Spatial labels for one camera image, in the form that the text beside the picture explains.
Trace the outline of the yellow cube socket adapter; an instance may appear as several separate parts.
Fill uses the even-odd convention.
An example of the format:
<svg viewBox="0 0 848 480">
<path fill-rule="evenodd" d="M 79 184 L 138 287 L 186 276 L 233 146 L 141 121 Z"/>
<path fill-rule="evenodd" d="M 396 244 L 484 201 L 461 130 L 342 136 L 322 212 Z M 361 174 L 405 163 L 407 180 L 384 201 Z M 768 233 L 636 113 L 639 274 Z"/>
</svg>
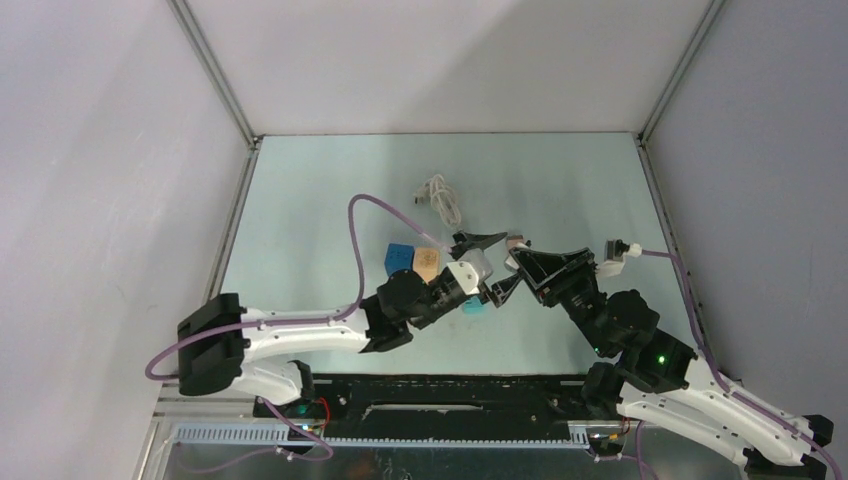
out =
<svg viewBox="0 0 848 480">
<path fill-rule="evenodd" d="M 412 271 L 425 283 L 433 281 L 440 272 L 441 252 L 432 247 L 416 247 L 412 260 Z"/>
</svg>

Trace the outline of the small pink plug adapter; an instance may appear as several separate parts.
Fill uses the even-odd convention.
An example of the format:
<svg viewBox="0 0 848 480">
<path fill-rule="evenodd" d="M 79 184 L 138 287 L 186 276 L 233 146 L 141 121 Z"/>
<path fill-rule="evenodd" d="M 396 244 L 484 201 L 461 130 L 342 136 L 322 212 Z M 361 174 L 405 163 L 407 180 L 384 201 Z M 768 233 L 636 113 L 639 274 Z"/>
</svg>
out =
<svg viewBox="0 0 848 480">
<path fill-rule="evenodd" d="M 523 235 L 509 235 L 505 238 L 506 249 L 509 255 L 515 250 L 528 249 L 530 244 Z"/>
</svg>

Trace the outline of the blue cube socket adapter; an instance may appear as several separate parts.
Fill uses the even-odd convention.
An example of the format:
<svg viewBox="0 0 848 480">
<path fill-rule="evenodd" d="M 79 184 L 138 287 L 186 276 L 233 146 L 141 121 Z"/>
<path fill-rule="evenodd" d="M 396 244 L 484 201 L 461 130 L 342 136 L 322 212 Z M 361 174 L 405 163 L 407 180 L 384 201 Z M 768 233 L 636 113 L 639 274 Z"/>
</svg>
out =
<svg viewBox="0 0 848 480">
<path fill-rule="evenodd" d="M 391 277 L 401 270 L 411 270 L 415 256 L 415 247 L 407 244 L 389 243 L 384 257 L 384 269 Z"/>
</svg>

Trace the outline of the white usb charger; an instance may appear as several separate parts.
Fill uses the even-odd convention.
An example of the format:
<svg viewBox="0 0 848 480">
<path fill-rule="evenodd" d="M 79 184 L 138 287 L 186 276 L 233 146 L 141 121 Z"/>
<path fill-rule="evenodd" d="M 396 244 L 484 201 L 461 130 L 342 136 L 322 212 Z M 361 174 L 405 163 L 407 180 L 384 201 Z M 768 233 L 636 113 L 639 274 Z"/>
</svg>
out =
<svg viewBox="0 0 848 480">
<path fill-rule="evenodd" d="M 520 265 L 516 262 L 516 260 L 512 256 L 508 256 L 505 259 L 504 265 L 511 272 L 518 272 L 520 270 Z"/>
</svg>

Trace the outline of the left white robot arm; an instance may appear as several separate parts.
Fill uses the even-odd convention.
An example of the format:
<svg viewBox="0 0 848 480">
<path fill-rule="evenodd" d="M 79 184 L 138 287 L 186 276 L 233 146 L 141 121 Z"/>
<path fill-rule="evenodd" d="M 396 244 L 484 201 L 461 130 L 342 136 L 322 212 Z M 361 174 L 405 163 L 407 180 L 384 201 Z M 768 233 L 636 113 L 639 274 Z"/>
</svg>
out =
<svg viewBox="0 0 848 480">
<path fill-rule="evenodd" d="M 241 305 L 235 293 L 208 300 L 177 326 L 177 382 L 187 397 L 232 389 L 304 416 L 316 403 L 310 367 L 274 359 L 312 351 L 388 352 L 473 298 L 491 294 L 493 268 L 485 256 L 507 233 L 454 234 L 451 259 L 432 280 L 411 269 L 388 277 L 376 292 L 350 307 L 270 313 Z"/>
</svg>

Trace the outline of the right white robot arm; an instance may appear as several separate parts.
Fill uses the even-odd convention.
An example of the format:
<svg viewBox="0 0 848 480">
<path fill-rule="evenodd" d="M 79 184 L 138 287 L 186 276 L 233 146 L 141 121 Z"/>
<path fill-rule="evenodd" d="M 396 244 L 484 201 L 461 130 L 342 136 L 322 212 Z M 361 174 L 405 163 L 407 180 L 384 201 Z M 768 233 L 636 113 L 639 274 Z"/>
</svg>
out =
<svg viewBox="0 0 848 480">
<path fill-rule="evenodd" d="M 695 343 L 688 345 L 659 328 L 659 314 L 637 290 L 599 289 L 599 279 L 619 274 L 627 259 L 654 254 L 621 240 L 606 244 L 600 263 L 588 248 L 557 254 L 519 243 L 509 250 L 509 264 L 539 303 L 562 307 L 599 358 L 581 388 L 585 411 L 654 424 L 713 450 L 751 479 L 842 478 L 826 450 L 833 422 L 770 405 L 721 373 L 691 299 L 685 308 Z"/>
</svg>

